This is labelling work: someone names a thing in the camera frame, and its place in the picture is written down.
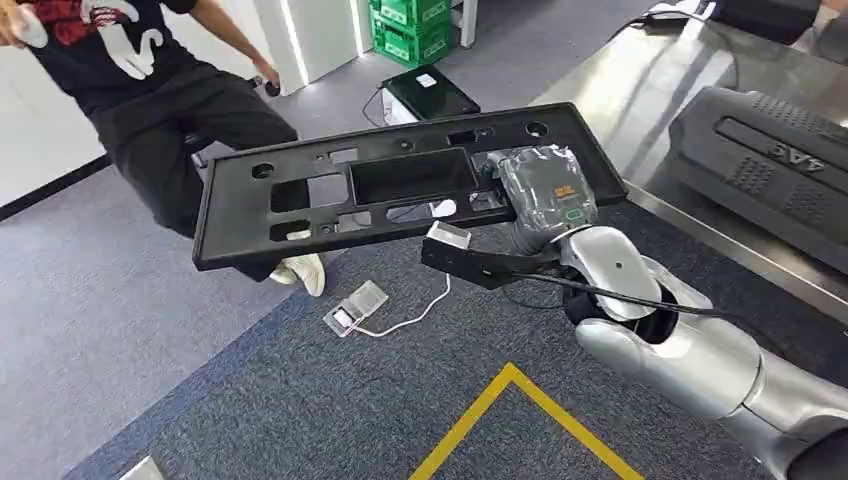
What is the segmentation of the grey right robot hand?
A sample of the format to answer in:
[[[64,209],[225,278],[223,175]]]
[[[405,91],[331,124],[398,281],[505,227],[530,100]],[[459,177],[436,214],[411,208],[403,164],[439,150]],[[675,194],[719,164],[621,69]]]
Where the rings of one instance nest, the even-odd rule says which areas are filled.
[[[535,255],[597,218],[594,192],[569,147],[496,150],[486,161],[516,213],[512,238],[519,253]]]

